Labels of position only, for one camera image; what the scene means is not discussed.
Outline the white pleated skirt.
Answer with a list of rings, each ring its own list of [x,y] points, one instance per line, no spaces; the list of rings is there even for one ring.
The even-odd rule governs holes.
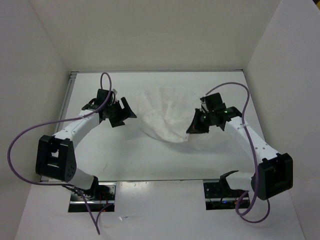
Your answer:
[[[198,95],[185,87],[152,87],[135,93],[136,115],[141,130],[167,143],[185,143],[187,129],[200,106]]]

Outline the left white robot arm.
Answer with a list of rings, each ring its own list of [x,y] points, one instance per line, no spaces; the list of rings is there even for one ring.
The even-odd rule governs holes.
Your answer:
[[[75,149],[83,138],[102,121],[115,128],[128,118],[136,118],[125,97],[116,98],[115,90],[99,89],[97,96],[84,105],[79,115],[54,135],[43,135],[38,141],[35,172],[71,185],[77,195],[94,200],[106,192],[96,176],[77,167]]]

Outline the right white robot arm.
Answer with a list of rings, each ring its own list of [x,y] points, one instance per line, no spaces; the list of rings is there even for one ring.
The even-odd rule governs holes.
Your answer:
[[[188,134],[207,134],[215,126],[232,137],[253,161],[254,172],[232,170],[219,179],[219,191],[229,197],[236,190],[253,191],[267,200],[293,187],[293,159],[266,143],[246,122],[236,107],[216,111],[195,109]]]

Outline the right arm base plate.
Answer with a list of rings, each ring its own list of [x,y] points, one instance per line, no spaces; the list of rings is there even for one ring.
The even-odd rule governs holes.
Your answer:
[[[218,181],[204,181],[203,189],[207,211],[233,210],[239,197],[244,193],[243,190],[229,190],[223,193]]]

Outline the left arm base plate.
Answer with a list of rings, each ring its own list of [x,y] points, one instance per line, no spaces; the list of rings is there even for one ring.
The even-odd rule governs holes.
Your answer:
[[[98,193],[95,196],[87,195],[84,191],[81,191],[90,210],[93,213],[114,212],[115,211],[115,196],[117,190],[116,182],[99,182],[99,186],[102,189],[102,193]],[[79,193],[74,189],[71,190],[69,205],[69,213],[87,213],[88,209],[86,204]]]

